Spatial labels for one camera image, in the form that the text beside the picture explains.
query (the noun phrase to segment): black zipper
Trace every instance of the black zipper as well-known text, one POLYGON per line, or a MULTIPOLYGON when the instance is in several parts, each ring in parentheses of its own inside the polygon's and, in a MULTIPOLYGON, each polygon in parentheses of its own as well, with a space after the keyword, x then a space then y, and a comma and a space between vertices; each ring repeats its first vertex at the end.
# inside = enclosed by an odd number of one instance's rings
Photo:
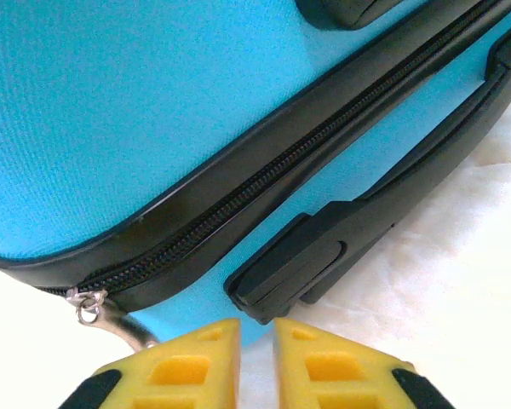
MULTIPOLYGON (((375 83, 353 102, 344 106, 312 132, 303 136, 250 179, 189 223, 186 228, 126 265, 94 272, 77 286, 78 291, 106 289, 112 295, 138 285, 153 275, 161 274, 167 268, 174 266, 264 193, 278 179, 309 157, 315 149, 326 143, 345 124, 373 105, 379 97, 385 95, 394 85, 399 84, 402 79, 413 73, 424 61, 430 59, 440 49, 461 35, 498 3, 500 0, 489 0, 471 8, 461 18, 405 59, 380 82, 375 83)), ((65 287, 40 287, 40 290, 65 297, 68 289, 65 287)))

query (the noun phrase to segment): zipper teeth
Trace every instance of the zipper teeth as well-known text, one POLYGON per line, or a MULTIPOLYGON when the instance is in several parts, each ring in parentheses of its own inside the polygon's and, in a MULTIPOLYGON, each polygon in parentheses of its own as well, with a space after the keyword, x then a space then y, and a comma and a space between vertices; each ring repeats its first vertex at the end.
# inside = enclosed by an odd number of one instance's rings
MULTIPOLYGON (((153 274, 160 272, 163 268, 180 261, 215 232, 223 222, 235 216, 251 200, 262 194, 277 181, 279 177, 294 168, 305 156, 329 140, 335 134, 337 128, 342 127, 347 121, 359 114, 360 111, 366 109, 382 93, 393 87, 405 75, 414 71, 425 60, 443 48, 497 3, 499 3, 499 0, 487 1, 469 10, 462 17, 461 21, 452 23, 452 28, 445 28, 444 31, 446 33, 439 37, 439 39, 420 49, 418 51, 419 54, 415 58, 408 62, 404 61, 400 69, 380 82, 370 92, 362 94, 354 104, 346 105, 341 111, 328 118, 315 130, 289 147, 250 179, 195 219, 187 229, 175 234, 168 240, 168 244, 162 245, 149 254, 144 255, 127 268, 117 268, 109 272, 97 271, 84 280, 78 286, 78 289, 81 292, 95 291, 102 288, 106 288, 111 293, 122 291, 132 285, 139 284, 153 274)), ((67 289, 48 287, 42 288, 42 290, 64 297, 67 289)))

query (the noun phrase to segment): blue fabric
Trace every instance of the blue fabric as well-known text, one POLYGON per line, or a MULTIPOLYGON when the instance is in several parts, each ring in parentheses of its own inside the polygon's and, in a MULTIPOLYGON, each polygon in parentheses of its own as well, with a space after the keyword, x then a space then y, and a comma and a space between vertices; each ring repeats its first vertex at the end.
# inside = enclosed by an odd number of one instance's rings
POLYGON ((162 340, 224 317, 243 321, 244 343, 268 331, 229 301, 222 289, 227 276, 299 213, 314 214, 331 200, 355 199, 373 185, 484 82, 490 47, 510 27, 511 13, 323 168, 197 283, 132 315, 162 340))
POLYGON ((295 0, 0 0, 0 256, 112 228, 425 1, 323 32, 295 0))

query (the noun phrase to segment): black plastic part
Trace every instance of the black plastic part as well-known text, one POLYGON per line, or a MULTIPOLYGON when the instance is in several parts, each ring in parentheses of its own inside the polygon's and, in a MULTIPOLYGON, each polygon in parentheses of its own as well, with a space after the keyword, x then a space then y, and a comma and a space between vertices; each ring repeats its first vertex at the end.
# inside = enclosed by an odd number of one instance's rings
POLYGON ((85 379, 59 409, 99 409, 121 379, 117 369, 85 379))
POLYGON ((447 177, 483 139, 511 101, 511 31, 489 54, 485 83, 362 198, 332 202, 243 265, 226 292, 262 324, 306 294, 314 302, 447 177), (327 257, 337 243, 343 252, 327 257))
POLYGON ((0 269, 22 282, 60 295, 88 277, 107 284, 112 282, 111 278, 124 278, 122 286, 109 290, 111 299, 127 312, 172 297, 212 268, 306 180, 510 9, 511 0, 434 0, 425 4, 114 229, 53 256, 23 261, 0 258, 0 269), (197 242, 188 254, 135 280, 134 284, 130 281, 133 279, 129 274, 131 266, 146 265, 141 261, 147 254, 181 239, 182 232, 208 217, 221 200, 235 189, 242 190, 243 183, 255 173, 300 138, 326 125, 334 114, 363 101, 368 90, 382 86, 390 72, 411 63, 412 56, 424 50, 429 39, 447 33, 448 25, 474 6, 488 10, 328 141, 315 147, 310 156, 265 186, 261 194, 236 211, 210 236, 197 242))
POLYGON ((454 409, 425 377, 403 368, 392 370, 392 374, 416 409, 454 409))
POLYGON ((319 0, 333 20, 348 30, 363 28, 403 0, 319 0))

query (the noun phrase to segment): metal ring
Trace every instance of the metal ring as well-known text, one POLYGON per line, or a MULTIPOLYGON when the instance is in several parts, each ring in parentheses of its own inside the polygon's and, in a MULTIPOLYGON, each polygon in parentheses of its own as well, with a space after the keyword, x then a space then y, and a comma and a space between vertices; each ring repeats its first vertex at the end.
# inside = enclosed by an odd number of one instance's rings
POLYGON ((76 307, 76 315, 78 316, 78 321, 82 325, 93 325, 99 319, 99 313, 100 313, 99 304, 95 302, 93 298, 84 298, 76 307), (83 312, 90 311, 91 309, 95 311, 95 317, 91 321, 89 321, 83 317, 83 312))

